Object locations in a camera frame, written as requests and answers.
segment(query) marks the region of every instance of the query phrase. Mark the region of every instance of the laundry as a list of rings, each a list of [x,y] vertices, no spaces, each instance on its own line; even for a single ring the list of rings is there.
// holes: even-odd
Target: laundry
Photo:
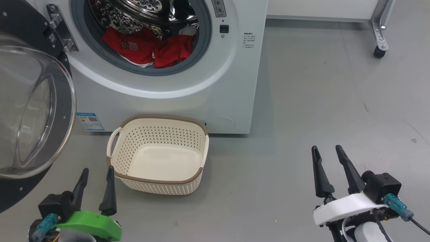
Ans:
[[[187,25],[185,28],[179,30],[179,34],[181,35],[193,36],[196,33],[197,33],[197,27],[190,27],[190,25]]]
[[[109,28],[103,35],[105,43],[130,63],[155,68],[172,67],[186,60],[192,53],[195,36],[177,35],[159,40],[148,28],[125,35]]]

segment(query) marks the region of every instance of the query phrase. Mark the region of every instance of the caster wheel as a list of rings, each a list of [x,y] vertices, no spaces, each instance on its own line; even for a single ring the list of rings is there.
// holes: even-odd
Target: caster wheel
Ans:
[[[377,46],[375,48],[375,51],[373,52],[373,56],[376,58],[381,59],[385,55],[385,50],[380,50]]]

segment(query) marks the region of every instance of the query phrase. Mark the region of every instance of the concrete floor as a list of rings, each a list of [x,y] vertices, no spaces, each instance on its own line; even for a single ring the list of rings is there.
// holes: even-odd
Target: concrete floor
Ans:
[[[311,146],[318,145],[335,197],[347,195],[337,160],[341,144],[362,173],[388,172],[415,219],[430,227],[430,4],[397,1],[376,46],[366,25],[268,21],[251,134],[211,137],[199,189],[189,196],[137,192],[117,180],[124,242],[332,241],[313,223]],[[108,135],[75,124],[47,176],[26,198],[0,214],[2,241],[26,241],[48,193],[72,190],[90,169],[82,208],[97,211],[105,189]],[[384,227],[395,241],[428,241],[401,219]]]

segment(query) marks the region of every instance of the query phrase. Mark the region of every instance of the perforated basket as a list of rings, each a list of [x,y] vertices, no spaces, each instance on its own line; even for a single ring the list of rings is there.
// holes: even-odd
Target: perforated basket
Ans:
[[[112,133],[106,160],[115,168],[115,176],[132,189],[188,195],[200,185],[208,147],[208,132],[196,121],[140,115]]]

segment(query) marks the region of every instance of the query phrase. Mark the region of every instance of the blue connector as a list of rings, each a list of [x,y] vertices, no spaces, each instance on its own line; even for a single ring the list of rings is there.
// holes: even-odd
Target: blue connector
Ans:
[[[33,233],[31,238],[34,242],[40,242],[45,235],[58,223],[57,215],[48,214],[42,222],[37,226],[37,230]]]
[[[408,206],[406,206],[398,197],[395,195],[389,193],[385,196],[384,203],[388,205],[389,208],[393,209],[400,215],[400,217],[403,219],[403,221],[408,222],[410,221],[410,217],[414,216],[414,213],[410,211]]]

